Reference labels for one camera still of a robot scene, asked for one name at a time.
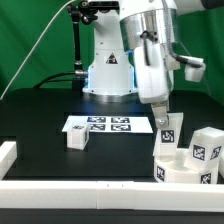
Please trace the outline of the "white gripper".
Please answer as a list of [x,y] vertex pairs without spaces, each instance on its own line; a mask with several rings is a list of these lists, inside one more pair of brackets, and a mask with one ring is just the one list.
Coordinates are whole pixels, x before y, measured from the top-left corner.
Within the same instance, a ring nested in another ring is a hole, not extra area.
[[172,84],[164,65],[161,46],[149,45],[148,54],[150,65],[145,62],[142,46],[134,50],[138,95],[141,103],[152,103],[156,127],[163,129],[169,125],[166,100],[171,92]]

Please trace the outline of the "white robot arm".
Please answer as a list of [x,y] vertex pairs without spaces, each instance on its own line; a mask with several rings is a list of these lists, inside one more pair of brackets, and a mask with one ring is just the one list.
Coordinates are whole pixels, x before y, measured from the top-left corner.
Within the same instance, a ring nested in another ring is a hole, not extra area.
[[94,15],[94,60],[87,90],[100,97],[123,97],[130,91],[152,108],[156,126],[170,123],[168,98],[173,71],[200,80],[204,60],[173,49],[176,18],[224,7],[224,0],[87,0]]

